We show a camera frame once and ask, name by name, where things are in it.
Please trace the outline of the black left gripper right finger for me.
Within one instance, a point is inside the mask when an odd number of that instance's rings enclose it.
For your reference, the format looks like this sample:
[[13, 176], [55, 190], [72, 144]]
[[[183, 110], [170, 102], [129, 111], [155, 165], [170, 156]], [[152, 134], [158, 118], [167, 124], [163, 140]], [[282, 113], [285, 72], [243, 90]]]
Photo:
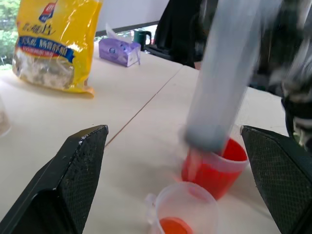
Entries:
[[256, 187], [283, 234], [312, 232], [312, 155], [292, 138], [241, 127]]

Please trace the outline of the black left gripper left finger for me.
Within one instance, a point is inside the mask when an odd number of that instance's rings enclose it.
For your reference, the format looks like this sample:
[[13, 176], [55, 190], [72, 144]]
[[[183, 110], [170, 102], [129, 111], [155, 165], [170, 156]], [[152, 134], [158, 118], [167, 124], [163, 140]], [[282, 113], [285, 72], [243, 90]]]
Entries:
[[81, 234], [98, 187], [107, 125], [69, 136], [0, 222], [2, 234]]

